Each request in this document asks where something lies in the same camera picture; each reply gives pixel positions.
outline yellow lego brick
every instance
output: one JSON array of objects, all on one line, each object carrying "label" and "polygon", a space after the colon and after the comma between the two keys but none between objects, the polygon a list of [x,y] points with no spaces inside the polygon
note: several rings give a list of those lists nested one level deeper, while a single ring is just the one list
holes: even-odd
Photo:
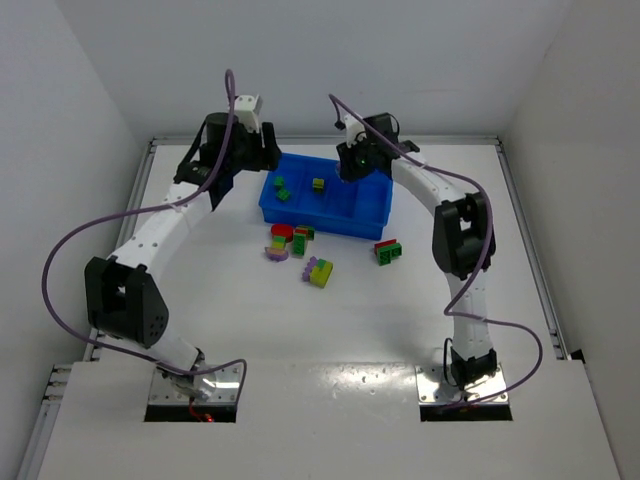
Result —
[{"label": "yellow lego brick", "polygon": [[316,287],[324,288],[329,281],[329,276],[333,270],[333,263],[325,261],[322,268],[315,266],[311,270],[309,281]]}]

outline toy block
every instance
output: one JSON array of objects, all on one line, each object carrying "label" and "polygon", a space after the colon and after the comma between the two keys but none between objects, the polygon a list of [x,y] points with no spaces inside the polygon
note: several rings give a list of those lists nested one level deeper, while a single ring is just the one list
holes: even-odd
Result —
[{"label": "toy block", "polygon": [[[320,264],[321,261],[324,261],[324,265],[319,267],[318,264]],[[316,264],[316,266],[311,270],[309,281],[316,287],[324,288],[329,281],[331,272],[333,271],[333,263],[320,259],[318,260],[318,264]]]},{"label": "toy block", "polygon": [[289,252],[282,248],[273,248],[273,247],[265,247],[264,249],[267,258],[269,260],[273,260],[274,262],[282,262],[289,258]]},{"label": "toy block", "polygon": [[293,234],[293,254],[303,256],[307,249],[307,236],[304,233]]},{"label": "toy block", "polygon": [[296,228],[305,228],[307,230],[307,239],[313,240],[316,236],[316,229],[308,225],[298,225]]},{"label": "toy block", "polygon": [[377,249],[376,257],[378,258],[378,265],[388,265],[391,260],[398,258],[402,255],[402,245],[399,243],[393,243],[391,245],[385,245]]},{"label": "toy block", "polygon": [[309,259],[309,263],[307,263],[307,266],[304,269],[304,272],[302,272],[302,279],[305,282],[311,281],[311,270],[313,270],[313,267],[315,267],[317,264],[318,264],[318,259],[316,257],[311,257]]},{"label": "toy block", "polygon": [[313,179],[313,191],[316,193],[324,192],[324,179],[322,178]]},{"label": "toy block", "polygon": [[271,235],[285,237],[287,243],[293,240],[293,227],[284,223],[276,223],[271,226]]},{"label": "toy block", "polygon": [[286,202],[291,197],[291,192],[283,187],[278,190],[278,193],[276,193],[276,197],[278,197],[278,200],[280,200],[281,202]]},{"label": "toy block", "polygon": [[277,176],[273,181],[273,186],[276,187],[276,190],[280,190],[284,187],[284,178],[281,176]]},{"label": "toy block", "polygon": [[394,243],[398,243],[398,241],[394,238],[393,240],[386,240],[384,242],[380,242],[380,243],[376,243],[373,246],[373,251],[375,252],[375,254],[378,254],[378,249],[381,247],[386,247],[387,245],[393,245]]}]

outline white table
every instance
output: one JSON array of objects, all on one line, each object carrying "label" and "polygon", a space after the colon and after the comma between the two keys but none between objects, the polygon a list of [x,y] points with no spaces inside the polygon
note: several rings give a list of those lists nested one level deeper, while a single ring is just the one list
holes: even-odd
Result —
[{"label": "white table", "polygon": [[[210,362],[248,360],[237,423],[143,423],[153,366],[105,351],[74,366],[39,478],[618,478],[582,364],[553,353],[495,146],[421,147],[489,192],[490,317],[526,324],[544,343],[540,372],[511,394],[512,422],[420,422],[412,364],[440,357],[452,325],[433,222],[408,192],[394,187],[383,238],[398,238],[403,256],[388,266],[375,262],[374,242],[316,235],[307,257],[335,265],[321,290],[300,280],[305,260],[264,258],[265,175],[242,173],[159,282],[170,321]],[[162,199],[186,148],[157,147],[143,205]],[[282,148],[336,158],[329,144]],[[491,333],[511,383],[531,368],[535,344]]]}]

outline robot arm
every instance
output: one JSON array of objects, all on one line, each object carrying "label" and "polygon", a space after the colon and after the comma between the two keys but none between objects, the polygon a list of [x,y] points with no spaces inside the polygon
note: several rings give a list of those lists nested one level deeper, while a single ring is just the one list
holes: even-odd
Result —
[{"label": "robot arm", "polygon": [[[277,168],[281,152],[273,125],[259,122],[260,107],[258,96],[236,98],[229,145],[207,191],[187,204],[153,213],[135,235],[107,259],[94,257],[87,264],[85,287],[89,323],[116,343],[124,343],[127,348],[143,351],[181,370],[192,371],[202,366],[202,352],[183,340],[169,325],[169,311],[156,282],[189,233],[231,190],[233,177],[238,172]],[[207,138],[199,146],[199,159],[187,156],[180,163],[163,204],[174,205],[205,184],[220,152],[227,119],[227,113],[207,116],[204,123]],[[196,142],[192,147],[194,152],[198,147]],[[163,373],[171,378],[178,390],[190,397],[206,400],[212,392],[206,376]]]},{"label": "robot arm", "polygon": [[[412,142],[398,142],[393,117],[375,115],[365,119],[387,139],[418,164],[426,161]],[[473,271],[486,235],[486,205],[479,194],[465,194],[446,178],[420,168],[399,156],[376,137],[368,134],[351,115],[344,118],[346,141],[337,146],[340,157],[339,175],[354,181],[380,170],[394,182],[404,186],[434,217],[432,251],[436,263],[445,273],[451,298],[455,298]],[[490,256],[495,252],[492,239],[483,270],[473,286],[454,306],[455,312],[486,317],[485,281]],[[488,325],[454,315],[451,374],[460,388],[497,369],[496,352],[489,337]]]}]

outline blue bin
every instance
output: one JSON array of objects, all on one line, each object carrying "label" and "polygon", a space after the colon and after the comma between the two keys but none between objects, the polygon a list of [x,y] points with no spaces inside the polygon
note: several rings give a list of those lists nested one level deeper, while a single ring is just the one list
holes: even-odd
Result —
[{"label": "blue bin", "polygon": [[[344,183],[336,166],[335,160],[284,153],[262,188],[259,205],[264,221],[379,240],[391,211],[393,182],[375,172],[358,182]],[[276,197],[273,182],[277,176],[284,178],[284,188],[291,192],[286,202]],[[314,178],[324,180],[324,193],[313,191]]]}]

